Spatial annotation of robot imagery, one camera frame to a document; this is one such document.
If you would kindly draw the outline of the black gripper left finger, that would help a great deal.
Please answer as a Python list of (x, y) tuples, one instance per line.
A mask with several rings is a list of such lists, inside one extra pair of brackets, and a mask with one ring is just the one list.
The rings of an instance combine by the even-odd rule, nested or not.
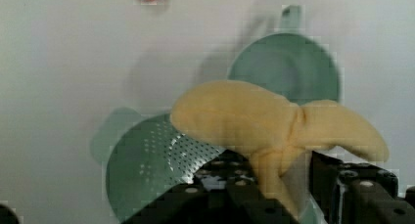
[(299, 224), (259, 190), (248, 160), (226, 151), (122, 224)]

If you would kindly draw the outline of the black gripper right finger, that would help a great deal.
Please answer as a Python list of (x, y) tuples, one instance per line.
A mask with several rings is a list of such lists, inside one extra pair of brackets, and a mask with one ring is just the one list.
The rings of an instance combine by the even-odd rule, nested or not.
[(415, 224), (414, 190), (398, 195), (398, 178), (376, 165), (314, 152), (309, 192), (327, 224)]

